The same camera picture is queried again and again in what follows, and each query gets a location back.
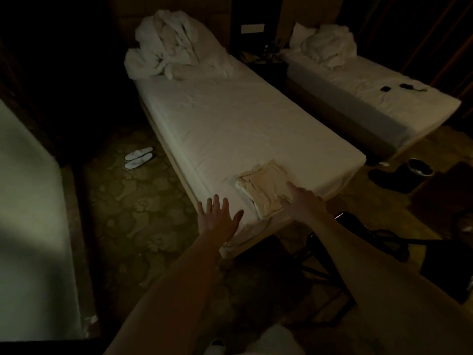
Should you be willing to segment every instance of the person's left hand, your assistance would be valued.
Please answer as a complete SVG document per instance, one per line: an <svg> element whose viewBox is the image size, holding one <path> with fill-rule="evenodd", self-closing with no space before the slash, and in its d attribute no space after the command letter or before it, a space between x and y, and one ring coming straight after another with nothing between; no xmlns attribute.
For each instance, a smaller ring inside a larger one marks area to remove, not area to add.
<svg viewBox="0 0 473 355"><path fill-rule="evenodd" d="M202 202L199 202L197 206L199 212L197 222L199 224L200 236L220 248L236 233L240 220L243 217L243 210L238 211L233 219L231 219L228 199L223 198L222 207L220 208L218 195L213 197L213 204L211 198L207 199L207 209L205 212Z"/></svg>

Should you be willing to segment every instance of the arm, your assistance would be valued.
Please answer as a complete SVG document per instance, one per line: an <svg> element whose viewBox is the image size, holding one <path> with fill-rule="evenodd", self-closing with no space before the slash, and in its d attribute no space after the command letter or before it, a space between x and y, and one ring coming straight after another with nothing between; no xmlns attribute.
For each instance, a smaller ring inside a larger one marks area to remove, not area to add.
<svg viewBox="0 0 473 355"><path fill-rule="evenodd" d="M219 249L235 234L243 216L230 218L228 200L199 202L199 237L138 302L105 355L191 354L209 297Z"/></svg>
<svg viewBox="0 0 473 355"><path fill-rule="evenodd" d="M295 219L319 237L365 319L393 354L473 354L471 314L427 279L350 233L320 197L288 184Z"/></svg>

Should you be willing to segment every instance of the black chair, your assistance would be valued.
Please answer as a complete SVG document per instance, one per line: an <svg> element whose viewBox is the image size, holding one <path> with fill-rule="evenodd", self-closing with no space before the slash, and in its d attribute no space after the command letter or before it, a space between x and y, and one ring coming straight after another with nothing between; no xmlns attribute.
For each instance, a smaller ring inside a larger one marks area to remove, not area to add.
<svg viewBox="0 0 473 355"><path fill-rule="evenodd" d="M372 246L395 257L401 262L408 260L409 244L426 246L425 258L420 274L441 288L458 303L463 304L473 288L473 249L457 240L422 240L399 238L387 230L370 231L350 212L342 212L335 219L351 233L362 238ZM323 280L314 279L318 284L331 284L341 288L350 296L342 309L328 322L318 323L319 326L335 326L343 316L355 305L354 299L344 284L340 273L330 258L322 242L315 233L310 233L306 246L293 255L303 271L317 275ZM309 268L302 263L314 256L327 273ZM316 314L304 321L311 322Z"/></svg>

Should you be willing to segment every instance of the white bed sheet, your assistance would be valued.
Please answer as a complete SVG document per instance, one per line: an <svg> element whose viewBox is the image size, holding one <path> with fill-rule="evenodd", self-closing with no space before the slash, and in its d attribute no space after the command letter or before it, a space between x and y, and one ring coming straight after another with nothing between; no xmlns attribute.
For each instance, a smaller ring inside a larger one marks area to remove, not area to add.
<svg viewBox="0 0 473 355"><path fill-rule="evenodd" d="M340 192L365 156L247 67L230 79L135 81L139 94L197 200L227 197L245 214L228 247L288 220L259 220L235 183L240 173L272 159L297 184L325 198Z"/></svg>
<svg viewBox="0 0 473 355"><path fill-rule="evenodd" d="M329 69L301 52L281 53L292 81L398 150L434 131L461 103L361 56ZM401 83L427 92L402 89ZM384 86L391 90L381 91Z"/></svg>

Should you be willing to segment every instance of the folded shirt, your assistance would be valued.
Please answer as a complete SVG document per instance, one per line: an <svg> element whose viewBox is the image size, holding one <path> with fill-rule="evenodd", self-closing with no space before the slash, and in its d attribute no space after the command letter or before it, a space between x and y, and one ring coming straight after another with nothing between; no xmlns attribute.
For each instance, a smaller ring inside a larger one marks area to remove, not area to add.
<svg viewBox="0 0 473 355"><path fill-rule="evenodd" d="M286 185L289 180L287 172L271 160L257 170L241 173L236 187L250 197L263 219L281 210L280 197L292 201Z"/></svg>

